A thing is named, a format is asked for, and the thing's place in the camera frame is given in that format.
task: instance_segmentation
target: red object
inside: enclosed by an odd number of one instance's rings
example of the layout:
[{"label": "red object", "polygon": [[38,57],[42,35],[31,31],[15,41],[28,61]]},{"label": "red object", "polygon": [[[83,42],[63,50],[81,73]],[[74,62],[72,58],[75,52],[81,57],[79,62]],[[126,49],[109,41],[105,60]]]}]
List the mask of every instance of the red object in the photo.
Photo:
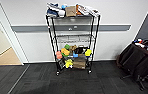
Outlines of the red object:
[{"label": "red object", "polygon": [[62,54],[60,51],[57,51],[56,52],[56,56],[57,56],[57,59],[61,59],[62,58]]}]

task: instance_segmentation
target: box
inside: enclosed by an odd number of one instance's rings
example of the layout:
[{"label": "box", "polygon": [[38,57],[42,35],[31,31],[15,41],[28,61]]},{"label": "box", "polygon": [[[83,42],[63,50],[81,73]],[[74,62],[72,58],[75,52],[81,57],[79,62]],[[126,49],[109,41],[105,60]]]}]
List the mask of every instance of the box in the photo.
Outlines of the box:
[{"label": "box", "polygon": [[74,58],[73,67],[79,69],[85,69],[86,67],[86,59],[83,57]]},{"label": "box", "polygon": [[76,16],[76,6],[70,6],[65,8],[66,16]]}]

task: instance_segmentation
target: metal shelf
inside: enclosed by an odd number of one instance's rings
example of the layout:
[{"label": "metal shelf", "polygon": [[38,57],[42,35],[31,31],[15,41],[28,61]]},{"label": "metal shelf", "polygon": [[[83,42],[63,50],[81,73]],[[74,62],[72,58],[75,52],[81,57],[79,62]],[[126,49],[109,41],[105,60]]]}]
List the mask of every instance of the metal shelf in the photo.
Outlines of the metal shelf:
[{"label": "metal shelf", "polygon": [[82,35],[57,35],[56,39],[58,43],[74,43],[74,42],[90,42],[94,41],[94,36],[91,34],[82,34]]}]

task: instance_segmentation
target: orange object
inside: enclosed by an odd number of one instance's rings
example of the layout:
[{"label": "orange object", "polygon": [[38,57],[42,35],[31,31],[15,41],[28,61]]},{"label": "orange object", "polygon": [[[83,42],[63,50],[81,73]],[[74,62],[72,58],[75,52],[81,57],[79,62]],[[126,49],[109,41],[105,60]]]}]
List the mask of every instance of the orange object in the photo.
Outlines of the orange object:
[{"label": "orange object", "polygon": [[82,13],[78,11],[78,6],[79,5],[76,5],[76,15],[82,15]]}]

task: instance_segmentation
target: clutter on shelf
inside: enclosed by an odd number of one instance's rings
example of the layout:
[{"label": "clutter on shelf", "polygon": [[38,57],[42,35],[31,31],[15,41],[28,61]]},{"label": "clutter on shelf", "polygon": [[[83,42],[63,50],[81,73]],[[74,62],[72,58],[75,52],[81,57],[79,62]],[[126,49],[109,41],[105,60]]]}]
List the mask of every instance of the clutter on shelf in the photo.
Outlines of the clutter on shelf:
[{"label": "clutter on shelf", "polygon": [[61,7],[58,4],[47,3],[47,15],[51,17],[69,17],[69,16],[88,16],[92,15],[97,17],[100,15],[100,12],[97,9],[94,9],[90,6],[83,6],[81,4],[76,4],[73,6],[68,6],[66,4]]},{"label": "clutter on shelf", "polygon": [[80,68],[85,69],[85,62],[91,55],[91,50],[84,45],[79,46],[69,46],[66,44],[64,48],[56,52],[56,57],[58,60],[63,62],[63,67],[66,68]]}]

